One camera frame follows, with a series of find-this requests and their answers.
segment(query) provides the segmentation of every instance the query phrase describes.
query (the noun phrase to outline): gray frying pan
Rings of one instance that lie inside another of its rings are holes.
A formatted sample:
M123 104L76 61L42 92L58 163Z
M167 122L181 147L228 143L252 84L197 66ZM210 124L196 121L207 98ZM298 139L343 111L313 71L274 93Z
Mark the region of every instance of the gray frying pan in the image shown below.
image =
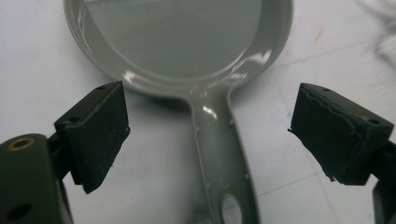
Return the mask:
M79 47L104 73L191 106L213 223L232 196L260 223L230 93L262 74L290 32L291 0L65 0Z

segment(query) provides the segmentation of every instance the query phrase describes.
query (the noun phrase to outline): white table surface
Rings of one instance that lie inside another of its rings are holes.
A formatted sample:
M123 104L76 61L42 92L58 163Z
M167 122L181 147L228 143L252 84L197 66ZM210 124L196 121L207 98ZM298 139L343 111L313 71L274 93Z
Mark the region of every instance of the white table surface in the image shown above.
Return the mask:
M57 118L111 81L78 48L61 0L3 0L0 22L0 142L50 136ZM262 223L374 223L376 179L365 187L330 182L287 129L301 82L396 123L395 70L375 54L385 35L380 20L353 0L296 0L283 53L233 94ZM103 186L86 195L70 175L64 179L75 222L210 223L189 112L130 91L126 103L131 135Z

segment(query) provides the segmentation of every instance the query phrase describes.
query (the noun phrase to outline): screw hole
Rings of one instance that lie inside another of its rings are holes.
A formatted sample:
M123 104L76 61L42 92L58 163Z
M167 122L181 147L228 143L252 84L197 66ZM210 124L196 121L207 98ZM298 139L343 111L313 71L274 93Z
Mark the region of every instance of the screw hole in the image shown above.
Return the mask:
M239 202L231 194L224 197L221 206L222 219L225 224L242 224L242 210Z
M9 221L15 221L25 217L32 210L32 205L28 203L20 204L14 207L11 211L8 212L7 219Z
M372 124L379 124L379 121L377 119L369 119L369 122Z
M32 137L20 138L11 143L8 147L10 151L18 151L24 148L31 146L35 142L35 139Z
M68 119L68 121L72 122L72 123L76 123L77 121L79 121L79 118L74 117L74 118Z

